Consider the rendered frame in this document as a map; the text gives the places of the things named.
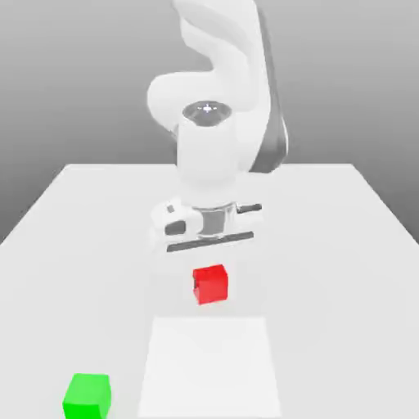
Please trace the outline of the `small green cube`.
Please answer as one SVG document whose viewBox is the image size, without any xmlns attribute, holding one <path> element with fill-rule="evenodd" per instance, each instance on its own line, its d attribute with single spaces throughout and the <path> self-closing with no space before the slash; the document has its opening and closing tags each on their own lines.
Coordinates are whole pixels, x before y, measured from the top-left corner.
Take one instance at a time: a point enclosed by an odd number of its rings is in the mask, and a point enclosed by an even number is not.
<svg viewBox="0 0 419 419">
<path fill-rule="evenodd" d="M 107 419 L 110 406 L 111 386 L 108 375 L 73 375 L 62 401 L 65 419 Z"/>
</svg>

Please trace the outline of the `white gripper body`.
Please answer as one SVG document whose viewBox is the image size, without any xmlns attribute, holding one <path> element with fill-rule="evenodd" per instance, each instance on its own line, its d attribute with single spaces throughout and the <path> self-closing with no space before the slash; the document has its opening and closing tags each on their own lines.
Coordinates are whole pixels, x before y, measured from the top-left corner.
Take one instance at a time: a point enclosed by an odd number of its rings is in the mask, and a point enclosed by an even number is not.
<svg viewBox="0 0 419 419">
<path fill-rule="evenodd" d="M 164 239 L 162 259 L 168 262 L 187 262 L 199 259 L 227 258 L 235 250 L 256 242 L 255 229 L 229 232 L 215 237 L 185 234 Z"/>
</svg>

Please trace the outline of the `small red cube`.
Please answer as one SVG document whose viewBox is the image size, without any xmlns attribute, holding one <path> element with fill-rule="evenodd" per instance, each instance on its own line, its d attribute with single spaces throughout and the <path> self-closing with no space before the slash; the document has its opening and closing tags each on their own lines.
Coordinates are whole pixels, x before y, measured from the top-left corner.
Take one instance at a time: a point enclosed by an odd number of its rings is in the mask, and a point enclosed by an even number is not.
<svg viewBox="0 0 419 419">
<path fill-rule="evenodd" d="M 228 274 L 222 264 L 194 269 L 193 292 L 199 305 L 228 298 Z"/>
</svg>

